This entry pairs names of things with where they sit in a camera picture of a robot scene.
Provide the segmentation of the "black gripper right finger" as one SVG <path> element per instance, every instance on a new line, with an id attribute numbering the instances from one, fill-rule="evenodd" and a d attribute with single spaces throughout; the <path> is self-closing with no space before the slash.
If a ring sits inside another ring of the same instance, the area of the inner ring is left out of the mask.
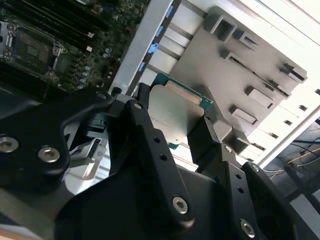
<path id="1" fill-rule="evenodd" d="M 228 228 L 236 240 L 298 240 L 297 213 L 253 163 L 240 166 L 206 116 L 187 136 L 197 173 L 214 179 L 226 197 Z"/>

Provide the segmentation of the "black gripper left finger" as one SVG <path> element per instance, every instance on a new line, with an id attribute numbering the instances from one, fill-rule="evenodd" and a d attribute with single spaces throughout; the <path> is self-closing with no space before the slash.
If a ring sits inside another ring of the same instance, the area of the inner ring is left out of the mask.
<path id="1" fill-rule="evenodd" d="M 56 190 L 71 166 L 68 125 L 106 116 L 113 175 L 73 197 L 60 218 L 83 220 L 103 208 L 122 218 L 134 213 L 161 223 L 191 223 L 193 206 L 163 133 L 139 101 L 118 103 L 85 88 L 0 121 L 0 185 L 24 193 Z"/>

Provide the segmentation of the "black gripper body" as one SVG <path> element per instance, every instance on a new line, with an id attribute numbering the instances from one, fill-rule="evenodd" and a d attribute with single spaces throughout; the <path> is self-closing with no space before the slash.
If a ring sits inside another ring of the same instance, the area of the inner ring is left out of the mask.
<path id="1" fill-rule="evenodd" d="M 175 230 L 151 185 L 136 169 L 106 178 L 73 197 L 55 221 L 57 240 L 230 240 L 226 194 L 213 180 L 186 169 L 180 176 L 194 223 Z"/>

